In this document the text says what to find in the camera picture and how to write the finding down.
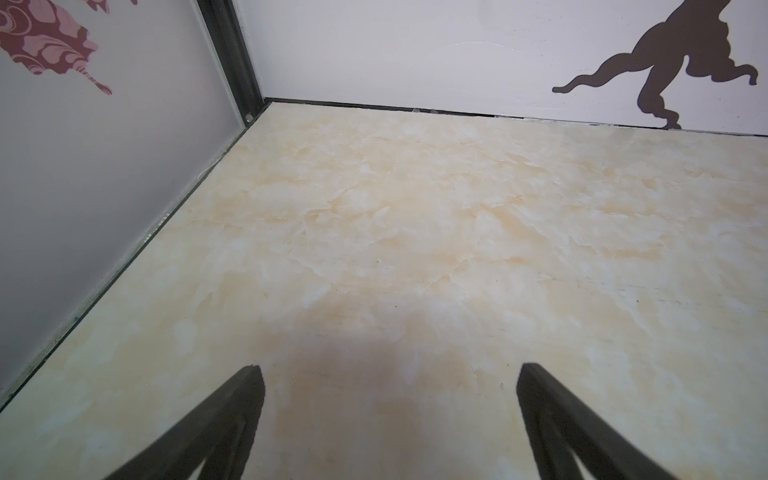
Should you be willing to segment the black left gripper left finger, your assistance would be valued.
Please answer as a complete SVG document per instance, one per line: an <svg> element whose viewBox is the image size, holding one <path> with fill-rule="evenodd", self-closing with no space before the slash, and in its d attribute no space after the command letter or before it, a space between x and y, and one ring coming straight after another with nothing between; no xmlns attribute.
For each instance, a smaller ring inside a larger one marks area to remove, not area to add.
<svg viewBox="0 0 768 480"><path fill-rule="evenodd" d="M110 479L240 479L265 400L261 368L241 368Z"/></svg>

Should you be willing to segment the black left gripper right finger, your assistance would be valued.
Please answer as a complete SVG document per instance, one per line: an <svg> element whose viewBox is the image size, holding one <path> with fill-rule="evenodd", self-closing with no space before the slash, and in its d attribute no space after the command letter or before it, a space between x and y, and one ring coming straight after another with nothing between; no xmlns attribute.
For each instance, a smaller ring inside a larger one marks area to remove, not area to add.
<svg viewBox="0 0 768 480"><path fill-rule="evenodd" d="M516 393L542 479L671 479L538 363L522 365Z"/></svg>

